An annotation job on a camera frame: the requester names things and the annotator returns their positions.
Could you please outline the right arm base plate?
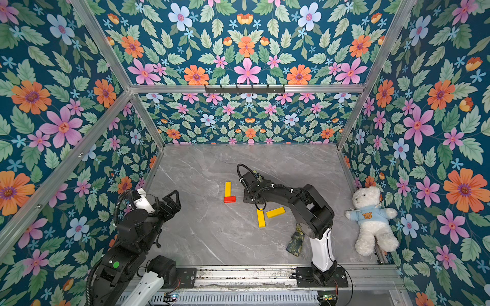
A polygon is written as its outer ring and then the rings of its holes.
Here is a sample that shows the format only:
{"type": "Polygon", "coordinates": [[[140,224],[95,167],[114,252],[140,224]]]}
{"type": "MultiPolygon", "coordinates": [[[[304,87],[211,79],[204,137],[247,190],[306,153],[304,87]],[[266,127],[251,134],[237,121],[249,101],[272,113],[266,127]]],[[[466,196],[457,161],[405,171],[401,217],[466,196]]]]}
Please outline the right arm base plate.
{"type": "Polygon", "coordinates": [[[332,269],[321,272],[319,269],[308,267],[297,267],[292,273],[291,279],[297,281],[299,288],[348,288],[349,278],[343,267],[337,266],[332,269]]]}

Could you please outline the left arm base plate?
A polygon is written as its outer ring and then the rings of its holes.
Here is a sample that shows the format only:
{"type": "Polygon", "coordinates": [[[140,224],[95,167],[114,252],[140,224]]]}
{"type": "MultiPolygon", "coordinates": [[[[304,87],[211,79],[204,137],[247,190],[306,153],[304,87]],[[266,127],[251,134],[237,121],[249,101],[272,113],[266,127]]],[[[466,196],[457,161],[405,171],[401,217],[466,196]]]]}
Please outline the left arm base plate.
{"type": "Polygon", "coordinates": [[[197,279],[196,268],[176,268],[168,288],[192,289],[197,279]]]}

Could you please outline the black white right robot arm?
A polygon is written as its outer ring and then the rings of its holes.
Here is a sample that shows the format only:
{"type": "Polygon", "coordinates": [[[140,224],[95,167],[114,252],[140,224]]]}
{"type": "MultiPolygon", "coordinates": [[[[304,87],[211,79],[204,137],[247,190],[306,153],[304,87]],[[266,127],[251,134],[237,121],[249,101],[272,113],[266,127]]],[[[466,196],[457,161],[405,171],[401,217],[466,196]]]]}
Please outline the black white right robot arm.
{"type": "Polygon", "coordinates": [[[244,202],[254,204],[256,208],[273,202],[291,210],[297,225],[310,238],[313,275],[305,279],[325,286],[338,267],[331,238],[334,210],[311,184],[289,187],[276,184],[250,169],[247,171],[244,175],[238,173],[244,187],[244,202]]]}

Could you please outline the red block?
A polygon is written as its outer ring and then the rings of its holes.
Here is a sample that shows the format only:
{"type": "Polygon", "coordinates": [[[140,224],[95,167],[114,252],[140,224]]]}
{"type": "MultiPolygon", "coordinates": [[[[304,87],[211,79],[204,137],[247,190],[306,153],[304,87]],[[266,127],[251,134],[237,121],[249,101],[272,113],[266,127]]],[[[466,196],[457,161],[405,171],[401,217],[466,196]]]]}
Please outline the red block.
{"type": "Polygon", "coordinates": [[[226,196],[223,199],[224,203],[235,203],[236,202],[236,197],[235,196],[226,196]]]}

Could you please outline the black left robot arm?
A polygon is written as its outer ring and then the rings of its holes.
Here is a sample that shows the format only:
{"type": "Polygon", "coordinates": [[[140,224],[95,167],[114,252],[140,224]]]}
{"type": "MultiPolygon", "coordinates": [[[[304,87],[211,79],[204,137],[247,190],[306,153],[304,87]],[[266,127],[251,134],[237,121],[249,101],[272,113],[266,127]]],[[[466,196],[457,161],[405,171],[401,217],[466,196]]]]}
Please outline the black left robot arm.
{"type": "Polygon", "coordinates": [[[162,226],[180,210],[179,191],[174,190],[162,200],[144,206],[147,193],[126,190],[114,207],[114,224],[118,231],[115,244],[89,272],[85,286],[87,305],[116,305],[158,243],[162,226]]]}

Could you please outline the yellow block of h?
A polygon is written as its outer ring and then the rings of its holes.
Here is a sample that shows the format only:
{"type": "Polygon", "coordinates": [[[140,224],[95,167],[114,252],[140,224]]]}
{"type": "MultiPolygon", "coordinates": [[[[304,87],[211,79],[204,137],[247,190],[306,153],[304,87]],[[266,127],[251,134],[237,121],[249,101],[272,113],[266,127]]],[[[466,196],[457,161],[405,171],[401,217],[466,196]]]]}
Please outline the yellow block of h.
{"type": "Polygon", "coordinates": [[[231,182],[226,182],[225,183],[225,197],[231,197],[232,196],[232,183],[231,182]]]}

